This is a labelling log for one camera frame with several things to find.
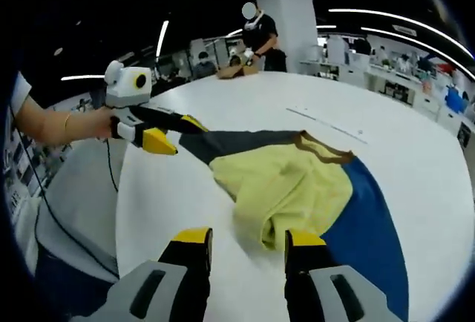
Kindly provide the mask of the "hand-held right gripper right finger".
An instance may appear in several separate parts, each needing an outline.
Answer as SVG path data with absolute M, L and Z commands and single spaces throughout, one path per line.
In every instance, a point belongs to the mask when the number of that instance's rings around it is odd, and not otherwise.
M 291 321 L 392 321 L 385 294 L 308 231 L 287 230 L 284 297 Z

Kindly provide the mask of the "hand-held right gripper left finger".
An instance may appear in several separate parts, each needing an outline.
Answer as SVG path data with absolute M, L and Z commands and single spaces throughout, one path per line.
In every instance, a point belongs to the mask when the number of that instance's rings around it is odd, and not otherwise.
M 210 295 L 213 230 L 186 229 L 157 260 L 119 279 L 99 310 L 101 321 L 202 321 Z

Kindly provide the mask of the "person's left hand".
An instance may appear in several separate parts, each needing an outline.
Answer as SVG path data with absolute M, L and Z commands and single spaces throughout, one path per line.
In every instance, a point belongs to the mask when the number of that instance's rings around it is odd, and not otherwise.
M 111 125 L 113 117 L 113 111 L 107 107 L 85 113 L 82 121 L 83 137 L 85 139 L 112 138 Z

